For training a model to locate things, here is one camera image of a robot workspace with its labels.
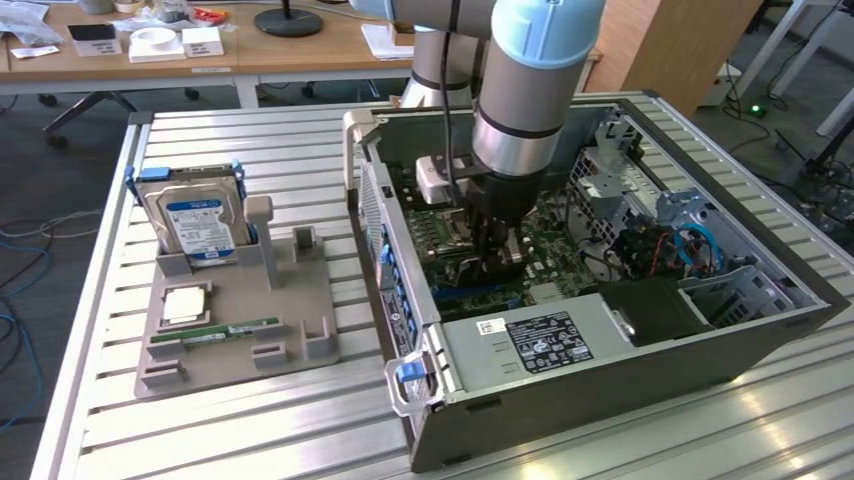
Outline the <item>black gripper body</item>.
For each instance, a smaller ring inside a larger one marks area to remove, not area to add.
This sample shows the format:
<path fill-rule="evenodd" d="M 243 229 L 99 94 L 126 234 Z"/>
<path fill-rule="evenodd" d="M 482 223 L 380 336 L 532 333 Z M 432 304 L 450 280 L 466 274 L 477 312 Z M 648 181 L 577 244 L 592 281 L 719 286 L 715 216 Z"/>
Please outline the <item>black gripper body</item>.
<path fill-rule="evenodd" d="M 486 173 L 470 178 L 466 200 L 473 221 L 520 226 L 533 210 L 542 186 L 542 173 L 509 176 Z"/>

